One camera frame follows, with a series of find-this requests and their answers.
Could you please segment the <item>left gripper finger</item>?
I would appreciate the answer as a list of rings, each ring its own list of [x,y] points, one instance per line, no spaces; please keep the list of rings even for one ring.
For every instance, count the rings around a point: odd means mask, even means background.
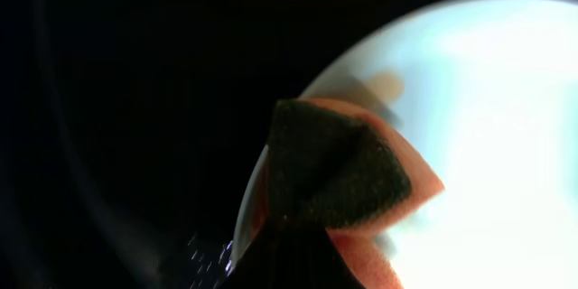
[[[362,289],[328,233],[269,219],[220,289]]]

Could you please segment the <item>green orange sponge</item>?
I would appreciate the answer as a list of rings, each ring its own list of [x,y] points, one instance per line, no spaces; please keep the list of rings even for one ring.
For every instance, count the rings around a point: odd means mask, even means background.
[[[318,226],[363,288],[400,287],[374,237],[444,188],[413,146],[365,108],[327,98],[279,101],[267,145],[252,241],[269,219]]]

